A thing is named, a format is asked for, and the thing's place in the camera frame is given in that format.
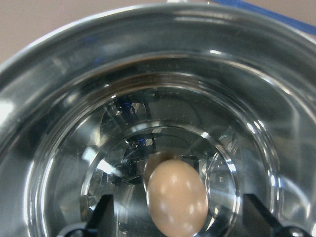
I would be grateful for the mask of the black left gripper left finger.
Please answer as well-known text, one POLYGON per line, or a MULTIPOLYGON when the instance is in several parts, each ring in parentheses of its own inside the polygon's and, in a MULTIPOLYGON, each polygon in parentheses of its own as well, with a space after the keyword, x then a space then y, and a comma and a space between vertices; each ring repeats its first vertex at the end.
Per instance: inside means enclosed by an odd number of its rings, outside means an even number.
POLYGON ((88 237, 111 237, 115 227, 114 196, 103 195, 85 226, 88 237))

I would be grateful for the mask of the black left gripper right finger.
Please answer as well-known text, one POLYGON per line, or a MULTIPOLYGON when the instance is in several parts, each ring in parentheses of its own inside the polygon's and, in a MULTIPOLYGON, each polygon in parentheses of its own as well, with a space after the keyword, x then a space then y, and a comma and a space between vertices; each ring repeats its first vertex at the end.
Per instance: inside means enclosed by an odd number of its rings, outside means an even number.
POLYGON ((250 237, 276 237, 282 225, 254 194, 243 194, 242 223, 250 237))

